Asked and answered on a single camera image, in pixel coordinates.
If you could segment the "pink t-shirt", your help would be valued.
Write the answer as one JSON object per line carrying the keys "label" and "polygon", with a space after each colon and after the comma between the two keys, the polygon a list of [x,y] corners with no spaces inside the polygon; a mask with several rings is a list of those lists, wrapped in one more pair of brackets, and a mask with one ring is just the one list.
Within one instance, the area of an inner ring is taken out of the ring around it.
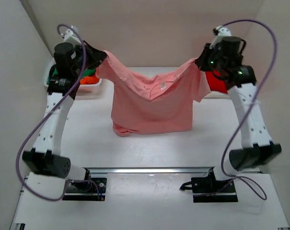
{"label": "pink t-shirt", "polygon": [[189,131],[193,103],[211,92],[195,59],[172,72],[149,78],[124,66],[112,53],[98,67],[98,77],[113,83],[112,128],[118,136]]}

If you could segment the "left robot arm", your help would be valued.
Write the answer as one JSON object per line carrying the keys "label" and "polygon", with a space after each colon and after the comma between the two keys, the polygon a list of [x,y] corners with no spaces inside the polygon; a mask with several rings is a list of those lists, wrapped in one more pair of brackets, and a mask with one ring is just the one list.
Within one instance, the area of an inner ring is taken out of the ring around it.
{"label": "left robot arm", "polygon": [[106,58],[104,51],[71,43],[60,43],[54,48],[52,66],[48,72],[47,104],[43,125],[31,150],[25,150],[22,160],[31,172],[75,181],[82,191],[90,189],[92,179],[85,168],[74,166],[61,156],[61,140],[79,88],[81,68],[97,68]]}

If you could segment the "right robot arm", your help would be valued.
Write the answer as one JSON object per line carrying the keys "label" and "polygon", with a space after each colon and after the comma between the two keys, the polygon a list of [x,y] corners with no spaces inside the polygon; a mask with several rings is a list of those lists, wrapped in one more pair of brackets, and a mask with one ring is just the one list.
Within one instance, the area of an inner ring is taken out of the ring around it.
{"label": "right robot arm", "polygon": [[219,191],[223,181],[245,169],[265,165],[281,153],[281,145],[273,142],[260,110],[254,70],[242,63],[245,46],[246,41],[240,37],[219,35],[205,45],[195,61],[200,70],[218,73],[216,78],[224,82],[241,133],[241,148],[226,149],[221,164],[213,168],[213,176],[206,180],[212,192]]}

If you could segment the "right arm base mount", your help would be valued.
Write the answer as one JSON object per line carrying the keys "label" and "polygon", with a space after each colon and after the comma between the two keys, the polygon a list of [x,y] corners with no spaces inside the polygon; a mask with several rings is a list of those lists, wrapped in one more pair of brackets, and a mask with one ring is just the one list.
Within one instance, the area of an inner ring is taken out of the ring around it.
{"label": "right arm base mount", "polygon": [[180,191],[190,190],[194,203],[235,203],[238,202],[233,179],[217,181],[213,168],[203,177],[191,177],[179,188]]}

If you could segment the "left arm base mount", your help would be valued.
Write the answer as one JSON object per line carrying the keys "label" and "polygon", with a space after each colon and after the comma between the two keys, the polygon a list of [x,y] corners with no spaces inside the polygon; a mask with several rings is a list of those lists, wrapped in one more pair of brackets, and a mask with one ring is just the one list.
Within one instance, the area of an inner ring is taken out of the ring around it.
{"label": "left arm base mount", "polygon": [[63,201],[105,201],[107,189],[107,174],[91,174],[93,183],[73,183],[66,189]]}

